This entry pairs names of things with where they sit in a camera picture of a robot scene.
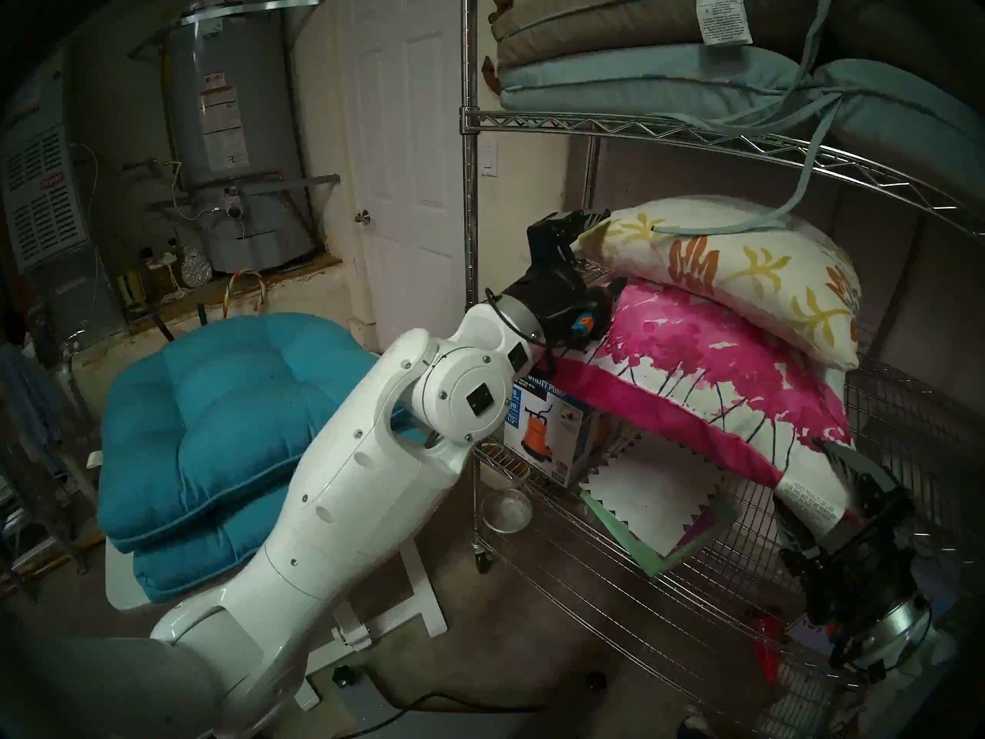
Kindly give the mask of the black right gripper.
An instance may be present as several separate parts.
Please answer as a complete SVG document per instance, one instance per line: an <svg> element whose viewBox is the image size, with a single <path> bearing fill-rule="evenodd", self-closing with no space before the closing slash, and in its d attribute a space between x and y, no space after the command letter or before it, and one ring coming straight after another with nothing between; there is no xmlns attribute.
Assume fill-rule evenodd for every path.
<svg viewBox="0 0 985 739"><path fill-rule="evenodd" d="M806 596L814 627L865 632L918 594L911 565L915 550L897 545L897 527L915 507L885 466L851 445L815 438L815 447L844 481L864 515L861 529L833 552L780 498L775 501L779 556Z"/></svg>

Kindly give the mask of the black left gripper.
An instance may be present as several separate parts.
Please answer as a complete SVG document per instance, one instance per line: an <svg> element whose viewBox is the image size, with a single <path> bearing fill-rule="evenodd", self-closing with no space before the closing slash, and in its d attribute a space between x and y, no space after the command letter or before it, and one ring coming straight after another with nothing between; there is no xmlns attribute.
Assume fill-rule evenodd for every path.
<svg viewBox="0 0 985 739"><path fill-rule="evenodd" d="M583 350L611 327L628 279L588 284L573 250L586 234L608 229L611 220L609 209L582 209L549 214L526 231L531 263L510 286L510 295L536 317L548 349Z"/></svg>

